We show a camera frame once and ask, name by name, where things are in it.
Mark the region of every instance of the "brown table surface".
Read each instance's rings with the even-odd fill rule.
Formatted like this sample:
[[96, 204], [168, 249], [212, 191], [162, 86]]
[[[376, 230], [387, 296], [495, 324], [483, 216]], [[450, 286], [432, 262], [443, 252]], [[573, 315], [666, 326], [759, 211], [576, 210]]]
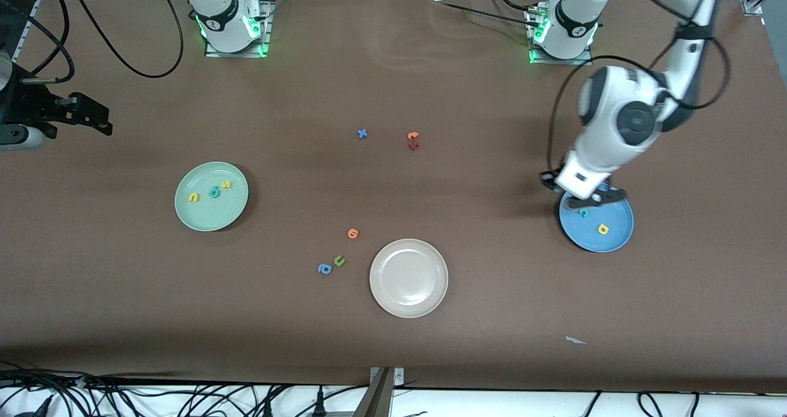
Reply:
[[[431, 0], [287, 0], [270, 56], [227, 60], [202, 56], [173, 1], [183, 63], [146, 80], [67, 0], [77, 73], [51, 89], [106, 104], [115, 133], [63, 126], [0, 157], [3, 358], [174, 378], [347, 384], [399, 365], [418, 386], [787, 389], [787, 93], [764, 26], [736, 2], [719, 11], [729, 91], [615, 174], [636, 231], [603, 255], [563, 237], [539, 184], [569, 68], [529, 64], [516, 24]], [[171, 64], [164, 0], [87, 2], [133, 65]], [[37, 17], [60, 33], [55, 1]], [[604, 21], [595, 53], [646, 63], [674, 25], [646, 0], [612, 0]], [[20, 62], [50, 49], [31, 32]], [[568, 89], [558, 155], [595, 69]], [[706, 96], [720, 69], [711, 52]], [[46, 71], [62, 72], [61, 59]], [[194, 232], [173, 193], [214, 160], [244, 171], [250, 203], [230, 228]], [[449, 266], [421, 319], [391, 316], [369, 288], [372, 258], [402, 237]], [[346, 265], [318, 274], [337, 254]]]

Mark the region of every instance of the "black cable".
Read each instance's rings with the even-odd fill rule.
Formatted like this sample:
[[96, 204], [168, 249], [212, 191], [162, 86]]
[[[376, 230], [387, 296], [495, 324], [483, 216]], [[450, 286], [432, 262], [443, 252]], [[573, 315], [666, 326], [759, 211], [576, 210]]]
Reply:
[[599, 397], [601, 397], [600, 389], [596, 391], [596, 395], [593, 396], [593, 400], [590, 401], [590, 405], [588, 405], [588, 408], [585, 410], [585, 414], [583, 414], [582, 417], [590, 417], [590, 413], [593, 412], [593, 407], [596, 406], [596, 401], [598, 401]]
[[[330, 394], [326, 395], [325, 398], [323, 398], [323, 401], [326, 401], [326, 400], [330, 399], [331, 397], [334, 397], [334, 395], [339, 395], [339, 394], [342, 394], [343, 392], [351, 391], [353, 389], [366, 388], [368, 386], [369, 386], [368, 384], [359, 384], [359, 386], [349, 386], [348, 388], [340, 389], [340, 390], [338, 390], [336, 392], [331, 392]], [[312, 403], [312, 405], [309, 405], [306, 408], [304, 408], [303, 411], [298, 412], [298, 414], [295, 414], [295, 417], [301, 417], [301, 415], [306, 414], [307, 412], [309, 412], [309, 409], [314, 408], [315, 405], [317, 405], [317, 402]]]
[[647, 412], [647, 409], [644, 408], [644, 405], [642, 405], [642, 397], [647, 397], [650, 399], [650, 402], [653, 403], [653, 408], [655, 408], [655, 412], [657, 412], [658, 417], [664, 417], [663, 414], [661, 414], [661, 408], [658, 407], [658, 403], [655, 402], [653, 395], [650, 395], [650, 392], [639, 392], [639, 394], [637, 394], [637, 405], [640, 406], [640, 409], [642, 409], [642, 412], [644, 412], [647, 417], [655, 417], [655, 415]]
[[515, 10], [520, 10], [520, 11], [528, 11], [529, 7], [534, 7], [534, 5], [538, 5], [539, 4], [538, 2], [535, 2], [533, 5], [528, 5], [527, 7], [523, 7], [521, 5], [517, 5], [514, 2], [511, 2], [510, 0], [502, 0], [502, 1], [505, 2], [505, 4], [508, 5], [509, 7], [514, 8]]
[[[559, 108], [560, 100], [563, 98], [563, 92], [566, 91], [566, 87], [568, 86], [568, 83], [571, 81], [571, 78], [573, 78], [574, 75], [576, 75], [576, 73], [579, 72], [579, 70], [581, 70], [583, 66], [587, 65], [588, 63], [594, 60], [603, 60], [603, 59], [625, 62], [632, 66], [637, 66], [642, 70], [643, 69], [646, 70], [646, 67], [641, 66], [638, 62], [627, 59], [625, 57], [620, 57], [618, 55], [599, 55], [583, 61], [578, 66], [574, 67], [574, 69], [572, 69], [570, 73], [568, 73], [566, 78], [563, 79], [563, 83], [560, 84], [560, 89], [557, 92], [557, 97], [555, 97], [555, 102], [553, 103], [552, 106], [552, 115], [549, 116], [549, 125], [548, 125], [547, 142], [546, 142], [546, 165], [549, 170], [554, 170], [554, 168], [552, 167], [552, 151], [553, 151], [553, 142], [555, 136], [555, 120], [557, 118], [557, 108]], [[650, 73], [652, 77], [657, 78], [657, 76], [653, 72]]]
[[[694, 10], [692, 10], [691, 16], [689, 16], [689, 19], [687, 21], [687, 23], [689, 25], [698, 26], [697, 22], [694, 22], [694, 17], [696, 17], [697, 13], [699, 13], [700, 7], [702, 7], [702, 0], [698, 0], [697, 1], [697, 5], [694, 5]], [[655, 68], [655, 64], [657, 64], [658, 61], [660, 61], [666, 55], [666, 53], [668, 53], [672, 49], [672, 47], [674, 47], [675, 42], [677, 42], [677, 41], [678, 41], [678, 39], [675, 39], [673, 37], [672, 41], [670, 41], [669, 44], [667, 44], [666, 47], [664, 47], [664, 49], [660, 53], [658, 53], [658, 56], [655, 56], [655, 58], [650, 63], [650, 66], [647, 67], [647, 69], [652, 70], [653, 68]]]
[[271, 403], [273, 399], [278, 397], [286, 389], [292, 388], [293, 386], [295, 385], [281, 384], [280, 386], [278, 386], [278, 388], [271, 387], [270, 389], [267, 390], [267, 394], [265, 395], [265, 398], [262, 399], [262, 403], [259, 403], [258, 406], [252, 408], [247, 414], [244, 415], [244, 417], [247, 417], [248, 415], [252, 415], [252, 417], [254, 417], [260, 413], [262, 413], [262, 415], [266, 415], [266, 413], [272, 415]]
[[178, 36], [180, 37], [180, 49], [178, 52], [178, 58], [175, 60], [175, 63], [171, 67], [169, 67], [169, 69], [167, 69], [165, 72], [160, 74], [143, 73], [140, 70], [136, 69], [134, 66], [130, 66], [130, 64], [126, 61], [126, 59], [123, 58], [123, 56], [121, 56], [121, 53], [117, 52], [115, 47], [112, 45], [112, 42], [110, 42], [106, 34], [104, 34], [104, 31], [101, 30], [101, 26], [98, 24], [98, 22], [96, 22], [95, 17], [93, 17], [93, 13], [91, 13], [90, 9], [87, 7], [87, 3], [85, 3], [84, 0], [79, 0], [79, 4], [82, 5], [82, 8], [85, 10], [85, 14], [87, 14], [87, 18], [90, 19], [90, 22], [93, 24], [93, 27], [95, 27], [96, 31], [98, 31], [98, 35], [101, 36], [102, 39], [104, 39], [104, 43], [106, 44], [107, 47], [109, 47], [109, 50], [112, 52], [112, 54], [115, 55], [115, 57], [121, 61], [121, 64], [123, 64], [126, 68], [132, 70], [137, 75], [149, 79], [158, 79], [161, 77], [168, 76], [172, 71], [175, 71], [175, 68], [177, 68], [180, 65], [180, 61], [181, 59], [183, 59], [183, 29], [180, 28], [180, 19], [178, 18], [177, 12], [175, 12], [175, 7], [174, 5], [172, 5], [171, 0], [167, 0], [167, 5], [169, 5], [169, 11], [172, 11], [172, 17], [174, 17], [175, 24], [178, 27]]
[[660, 0], [650, 0], [650, 1], [653, 2], [658, 8], [661, 8], [662, 10], [667, 11], [667, 13], [672, 14], [672, 16], [680, 17], [686, 22], [692, 22], [692, 17], [680, 13], [680, 11], [675, 10], [675, 8], [672, 8], [669, 5], [665, 5], [662, 1]]
[[[57, 394], [59, 394], [64, 400], [65, 405], [68, 407], [69, 415], [71, 415], [71, 405], [76, 405], [79, 411], [82, 412], [82, 417], [91, 417], [95, 412], [98, 411], [99, 403], [102, 401], [107, 400], [109, 406], [113, 409], [113, 412], [110, 414], [114, 415], [126, 415], [124, 411], [121, 411], [121, 407], [124, 405], [135, 415], [135, 417], [145, 417], [144, 414], [140, 412], [134, 405], [132, 398], [130, 395], [137, 395], [138, 397], [158, 397], [158, 395], [168, 395], [168, 394], [188, 394], [190, 395], [189, 400], [181, 408], [179, 415], [183, 415], [183, 412], [186, 411], [186, 415], [191, 415], [192, 411], [197, 409], [200, 404], [207, 399], [207, 397], [217, 397], [215, 403], [212, 403], [205, 411], [202, 412], [203, 415], [224, 415], [224, 411], [214, 409], [222, 403], [230, 403], [236, 410], [238, 410], [240, 415], [248, 415], [251, 412], [256, 411], [256, 409], [261, 406], [261, 403], [256, 402], [255, 407], [252, 408], [251, 411], [246, 412], [233, 400], [231, 400], [231, 396], [244, 390], [245, 388], [253, 387], [253, 384], [208, 384], [208, 386], [203, 387], [202, 389], [197, 386], [194, 391], [165, 391], [165, 392], [157, 392], [156, 394], [145, 394], [145, 392], [138, 392], [133, 389], [121, 389], [117, 386], [115, 381], [112, 378], [101, 378], [96, 377], [95, 375], [90, 375], [87, 373], [79, 372], [79, 371], [64, 371], [64, 370], [40, 370], [40, 369], [27, 369], [20, 367], [14, 363], [6, 363], [0, 361], [0, 363], [8, 364], [11, 367], [16, 369], [14, 370], [3, 370], [0, 371], [0, 378], [11, 380], [14, 383], [6, 384], [5, 386], [0, 386], [0, 389], [3, 387], [17, 387], [19, 390], [15, 391], [12, 395], [20, 394], [25, 388], [27, 390], [34, 390], [31, 389], [34, 386], [42, 386], [42, 389], [53, 389]], [[62, 375], [79, 375], [79, 377], [64, 377]], [[228, 386], [238, 386], [234, 388], [227, 394], [217, 394], [217, 392], [225, 387]], [[281, 392], [290, 387], [289, 386], [279, 386], [278, 388], [273, 388], [269, 392], [267, 397], [275, 397]], [[101, 392], [102, 397], [100, 400], [97, 400], [96, 395], [93, 394], [94, 392]], [[87, 409], [90, 411], [87, 413], [85, 408], [81, 405], [81, 401], [83, 400], [87, 404]]]
[[0, 409], [2, 409], [2, 407], [3, 407], [3, 406], [5, 406], [5, 405], [6, 405], [6, 403], [8, 403], [8, 402], [9, 402], [9, 400], [11, 400], [11, 399], [12, 399], [12, 398], [13, 398], [15, 395], [19, 394], [19, 393], [20, 393], [20, 392], [22, 392], [22, 391], [27, 391], [27, 389], [25, 389], [25, 388], [20, 388], [20, 389], [17, 389], [17, 391], [14, 391], [14, 393], [13, 393], [13, 394], [11, 394], [11, 395], [9, 395], [8, 397], [6, 397], [6, 399], [5, 399], [5, 400], [3, 400], [3, 401], [2, 401], [2, 403], [0, 403]]
[[50, 30], [47, 30], [47, 28], [44, 25], [40, 24], [39, 21], [37, 21], [36, 19], [34, 19], [31, 16], [28, 16], [27, 13], [23, 13], [22, 11], [20, 11], [18, 8], [14, 7], [14, 5], [9, 3], [8, 1], [0, 0], [0, 5], [3, 5], [4, 7], [8, 8], [9, 10], [14, 11], [14, 13], [20, 14], [20, 16], [25, 17], [25, 19], [28, 19], [28, 22], [30, 22], [34, 27], [39, 28], [39, 30], [41, 30], [41, 32], [44, 33], [45, 36], [49, 37], [50, 41], [52, 41], [52, 43], [63, 53], [63, 57], [65, 58], [65, 61], [68, 64], [68, 73], [67, 73], [67, 75], [65, 75], [65, 77], [55, 78], [54, 79], [54, 83], [61, 84], [63, 82], [70, 81], [71, 78], [74, 77], [74, 73], [76, 72], [76, 67], [74, 66], [73, 59], [71, 59], [71, 55], [65, 49], [65, 46], [63, 46], [63, 44], [60, 43], [60, 41], [57, 39], [57, 37], [55, 37], [50, 32]]
[[692, 392], [694, 395], [694, 403], [691, 405], [691, 411], [689, 411], [689, 417], [694, 417], [694, 413], [697, 412], [697, 406], [700, 405], [700, 393], [699, 392]]
[[526, 26], [539, 26], [539, 24], [537, 24], [536, 22], [526, 22], [526, 21], [523, 21], [523, 20], [520, 20], [520, 19], [514, 19], [512, 17], [506, 17], [506, 16], [500, 16], [499, 14], [487, 13], [487, 11], [474, 10], [473, 8], [462, 7], [461, 5], [454, 5], [453, 3], [442, 2], [442, 4], [447, 6], [447, 7], [457, 8], [458, 10], [470, 11], [470, 13], [476, 13], [476, 14], [481, 14], [483, 16], [494, 17], [495, 19], [503, 19], [504, 21], [517, 22], [517, 23], [521, 23], [522, 25], [526, 25]]
[[[60, 43], [61, 45], [65, 45], [65, 41], [68, 39], [68, 32], [71, 30], [71, 19], [68, 18], [68, 8], [65, 5], [65, 0], [57, 0], [60, 3], [60, 11], [63, 16], [63, 34], [60, 36]], [[30, 73], [32, 75], [37, 75], [41, 72], [48, 64], [57, 56], [57, 53], [60, 52], [59, 47], [55, 47], [54, 50], [47, 56], [39, 66], [35, 67]]]

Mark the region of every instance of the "beige plate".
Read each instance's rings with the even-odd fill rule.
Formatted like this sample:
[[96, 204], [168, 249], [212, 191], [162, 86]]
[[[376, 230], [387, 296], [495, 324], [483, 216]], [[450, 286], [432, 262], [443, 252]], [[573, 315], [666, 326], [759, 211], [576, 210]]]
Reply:
[[448, 290], [448, 268], [440, 252], [425, 241], [396, 240], [374, 257], [369, 285], [384, 310], [415, 319], [442, 302]]

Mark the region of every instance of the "white paper scrap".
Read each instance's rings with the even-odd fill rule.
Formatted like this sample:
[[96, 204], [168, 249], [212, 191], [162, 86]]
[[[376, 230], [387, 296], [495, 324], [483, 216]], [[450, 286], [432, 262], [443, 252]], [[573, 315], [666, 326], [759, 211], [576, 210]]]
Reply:
[[587, 344], [584, 341], [581, 341], [579, 339], [570, 338], [570, 336], [566, 336], [566, 340], [570, 341], [571, 343], [575, 343], [575, 344]]

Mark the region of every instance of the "white plate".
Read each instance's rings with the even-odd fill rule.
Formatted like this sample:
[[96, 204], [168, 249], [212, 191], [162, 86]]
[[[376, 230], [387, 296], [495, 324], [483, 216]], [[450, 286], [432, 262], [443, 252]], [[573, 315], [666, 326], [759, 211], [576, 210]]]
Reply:
[[[230, 188], [220, 188], [223, 181]], [[189, 196], [197, 194], [197, 202]], [[237, 167], [225, 162], [208, 162], [189, 171], [175, 190], [175, 213], [180, 221], [197, 231], [216, 231], [233, 223], [248, 201], [248, 182]]]
[[425, 241], [396, 240], [374, 257], [369, 285], [384, 310], [415, 319], [442, 302], [448, 290], [448, 268], [440, 252]]

